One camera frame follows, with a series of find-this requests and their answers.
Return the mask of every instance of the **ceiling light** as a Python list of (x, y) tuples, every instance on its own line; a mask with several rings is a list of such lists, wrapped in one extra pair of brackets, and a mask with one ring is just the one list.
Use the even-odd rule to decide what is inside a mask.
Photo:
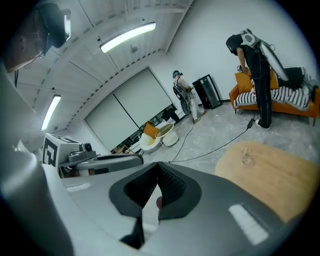
[(59, 101), (61, 100), (61, 96), (60, 95), (54, 95), (53, 99), (51, 101), (50, 107), (45, 115), (42, 127), (41, 127), (41, 131), (44, 131), (45, 129), (47, 129), (48, 124), (50, 122), (50, 119), (59, 103)]
[(141, 35), (145, 32), (152, 31), (155, 28), (156, 28), (155, 22), (150, 22), (150, 23), (144, 24), (142, 26), (139, 26), (137, 28), (134, 28), (132, 30), (129, 30), (125, 33), (122, 33), (122, 34), (119, 34), (119, 35), (113, 37), (112, 39), (108, 40), (107, 42), (101, 44), (100, 48), (103, 51), (103, 53), (107, 53), (112, 48), (120, 45), (124, 41), (129, 40), (135, 36)]

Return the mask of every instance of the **concrete floor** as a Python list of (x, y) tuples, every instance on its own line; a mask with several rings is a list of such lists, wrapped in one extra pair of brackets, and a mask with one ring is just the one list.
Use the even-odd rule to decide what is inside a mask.
[[(255, 119), (260, 118), (259, 112), (252, 110), (238, 110), (235, 114), (230, 103), (224, 103), (216, 109), (208, 110), (201, 120), (194, 125), (175, 160), (190, 159), (221, 147), (244, 132), (254, 115)], [(320, 119), (316, 121), (315, 126), (312, 126), (312, 123), (312, 118), (273, 113), (270, 130), (263, 130), (254, 124), (242, 136), (216, 152), (194, 160), (174, 162), (174, 164), (214, 174), (218, 160), (233, 143), (257, 141), (320, 165)], [(143, 154), (144, 162), (172, 161), (192, 125), (192, 117), (189, 115), (174, 128), (179, 135), (179, 142), (171, 147), (162, 146), (151, 154)], [(142, 211), (146, 237), (148, 237), (148, 233), (151, 235), (159, 225), (159, 210), (156, 206), (156, 200), (159, 196), (161, 196), (161, 191), (157, 186)]]

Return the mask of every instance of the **person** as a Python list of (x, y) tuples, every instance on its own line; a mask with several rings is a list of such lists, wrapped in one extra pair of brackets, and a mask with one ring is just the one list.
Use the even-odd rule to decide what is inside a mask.
[[(5, 124), (2, 145), (17, 146), (28, 131), (39, 123), (34, 110), (17, 90), (18, 71), (44, 56), (54, 46), (60, 48), (71, 35), (69, 9), (60, 10), (54, 3), (35, 8), (24, 18), (10, 38), (0, 58), (0, 122)], [(15, 84), (9, 73), (15, 72)]]
[(234, 34), (227, 39), (226, 46), (232, 54), (238, 56), (242, 72), (245, 74), (248, 73), (247, 63), (255, 84), (256, 101), (260, 111), (260, 119), (256, 120), (255, 124), (269, 130), (272, 122), (270, 66), (259, 49), (242, 43), (241, 34)]
[(180, 87), (183, 91), (183, 96), (186, 97), (186, 101), (189, 104), (193, 123), (197, 123), (200, 121), (201, 116), (205, 114), (205, 110), (203, 108), (198, 107), (196, 103), (196, 96), (192, 92), (192, 88), (189, 86), (189, 84), (181, 78), (182, 73), (180, 73), (178, 70), (175, 70), (173, 72), (173, 83), (176, 87)]

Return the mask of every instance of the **striped pillow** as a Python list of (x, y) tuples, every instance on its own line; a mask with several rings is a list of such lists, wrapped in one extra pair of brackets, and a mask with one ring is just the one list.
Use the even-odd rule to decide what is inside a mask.
[(234, 100), (234, 107), (254, 105), (257, 103), (257, 97), (252, 92), (240, 93)]
[(298, 110), (306, 111), (309, 107), (309, 100), (309, 94), (304, 94), (302, 88), (299, 88), (294, 90), (285, 101)]
[(279, 89), (271, 90), (271, 99), (283, 104), (291, 96), (292, 91), (292, 89), (284, 86), (279, 87)]

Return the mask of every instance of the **black pants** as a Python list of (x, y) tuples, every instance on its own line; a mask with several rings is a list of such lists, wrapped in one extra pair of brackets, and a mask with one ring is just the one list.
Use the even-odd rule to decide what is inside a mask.
[(252, 74), (252, 78), (255, 86), (256, 103), (260, 111), (259, 125), (263, 128), (269, 128), (272, 115), (269, 65), (261, 65), (261, 71)]

